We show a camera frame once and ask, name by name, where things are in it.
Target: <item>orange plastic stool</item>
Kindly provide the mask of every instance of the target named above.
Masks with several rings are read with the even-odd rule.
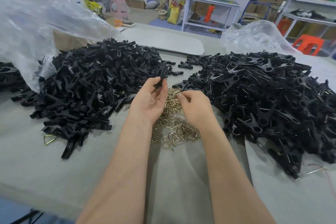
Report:
[[[317,36],[301,35],[295,41],[295,43],[293,44],[293,47],[296,48],[296,45],[299,42],[301,42],[300,45],[297,47],[299,51],[301,51],[303,54],[306,54],[306,55],[316,56],[317,53],[321,50],[324,40]],[[316,50],[311,54],[314,46],[317,46]]]
[[[207,14],[206,14],[206,16],[205,16],[205,18],[204,18],[204,21],[205,22],[209,22],[210,21],[210,18],[211,18],[211,14],[212,14],[212,12],[213,12],[213,10],[215,10],[215,6],[213,5],[213,6],[208,6],[208,11],[207,11]]]
[[[278,30],[280,31],[281,35],[286,34],[287,30],[291,26],[292,22],[290,20],[282,19],[279,24],[277,25]]]
[[[118,19],[128,18],[127,5],[125,0],[111,0],[110,9],[111,14],[115,18]]]

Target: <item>hand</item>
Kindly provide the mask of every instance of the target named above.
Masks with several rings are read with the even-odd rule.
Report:
[[[149,78],[142,86],[132,101],[129,116],[145,119],[153,125],[161,116],[168,96],[167,80],[162,81],[162,87],[155,89],[154,85],[160,81],[160,77]]]
[[[199,90],[183,91],[177,95],[187,121],[198,130],[217,123],[209,98]]]

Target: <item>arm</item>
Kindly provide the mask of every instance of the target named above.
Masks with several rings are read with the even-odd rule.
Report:
[[[247,179],[212,112],[209,98],[193,90],[177,97],[185,117],[199,130],[203,140],[214,223],[275,223]]]
[[[168,95],[166,80],[155,90],[159,80],[149,78],[134,98],[111,162],[77,224],[143,223],[152,127]]]

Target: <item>person's left hand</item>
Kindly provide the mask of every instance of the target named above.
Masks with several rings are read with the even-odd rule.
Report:
[[[149,78],[142,86],[131,103],[129,116],[146,119],[153,125],[161,116],[168,96],[167,80],[162,81],[162,87],[155,89],[154,85],[160,77]]]

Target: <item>forearm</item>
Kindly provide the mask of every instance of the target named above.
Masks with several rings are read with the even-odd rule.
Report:
[[[200,133],[207,160],[214,223],[275,223],[217,121],[200,129]]]
[[[149,122],[126,119],[111,162],[77,224],[143,223],[151,135]]]

